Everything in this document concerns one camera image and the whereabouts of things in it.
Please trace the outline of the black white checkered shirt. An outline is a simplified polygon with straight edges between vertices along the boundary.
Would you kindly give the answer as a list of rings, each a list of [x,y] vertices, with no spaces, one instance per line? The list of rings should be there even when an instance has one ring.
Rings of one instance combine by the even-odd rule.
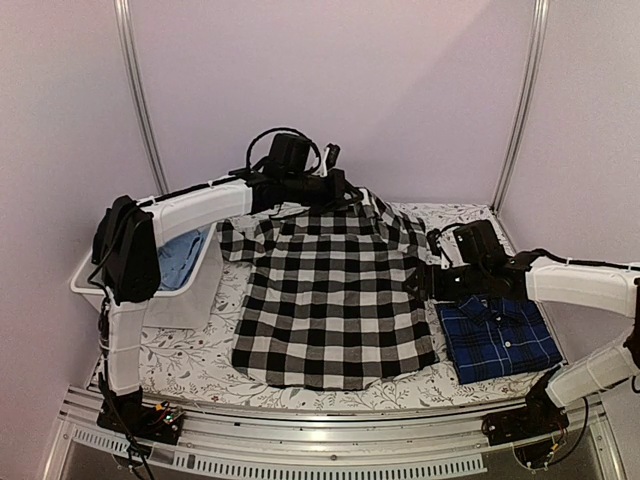
[[[251,267],[231,363],[274,388],[360,391],[438,360],[426,306],[424,221],[377,198],[322,214],[227,219],[222,256]]]

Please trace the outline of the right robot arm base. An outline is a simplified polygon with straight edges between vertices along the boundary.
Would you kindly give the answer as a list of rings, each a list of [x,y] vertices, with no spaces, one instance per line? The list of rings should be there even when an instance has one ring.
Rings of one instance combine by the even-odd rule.
[[[536,386],[526,395],[524,406],[484,416],[481,432],[491,446],[559,433],[558,440],[547,439],[514,450],[516,460],[522,466],[537,470],[552,463],[565,439],[568,426],[569,420],[564,408],[557,407],[550,400],[544,386]]]

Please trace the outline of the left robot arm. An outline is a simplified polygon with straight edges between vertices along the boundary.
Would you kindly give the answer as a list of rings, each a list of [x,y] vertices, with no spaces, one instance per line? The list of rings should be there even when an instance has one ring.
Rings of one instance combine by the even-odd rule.
[[[148,412],[128,395],[141,390],[138,353],[143,309],[161,282],[157,250],[168,241],[222,220],[257,214],[283,203],[314,213],[339,210],[362,200],[336,162],[335,144],[319,149],[291,127],[267,130],[268,154],[226,176],[146,200],[124,195],[108,208],[94,236],[93,277],[104,293],[99,377],[105,397],[117,397],[108,410],[128,434],[148,426]]]

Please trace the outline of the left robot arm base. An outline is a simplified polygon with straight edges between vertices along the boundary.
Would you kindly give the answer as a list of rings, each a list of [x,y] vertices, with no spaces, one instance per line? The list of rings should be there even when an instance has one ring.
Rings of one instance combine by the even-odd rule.
[[[168,445],[178,444],[183,422],[181,407],[172,407],[168,402],[144,405],[141,389],[123,396],[108,391],[97,419],[103,429]]]

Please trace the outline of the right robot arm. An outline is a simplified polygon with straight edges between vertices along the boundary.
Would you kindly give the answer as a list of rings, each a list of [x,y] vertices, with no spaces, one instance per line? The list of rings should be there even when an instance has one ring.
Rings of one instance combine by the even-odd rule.
[[[405,282],[420,300],[456,301],[476,294],[532,301],[552,315],[586,314],[619,318],[627,327],[585,349],[583,357],[541,380],[517,415],[517,427],[537,436],[552,424],[556,410],[609,390],[639,374],[639,265],[562,258],[537,248],[508,254],[488,220],[453,225],[457,265],[419,266]]]

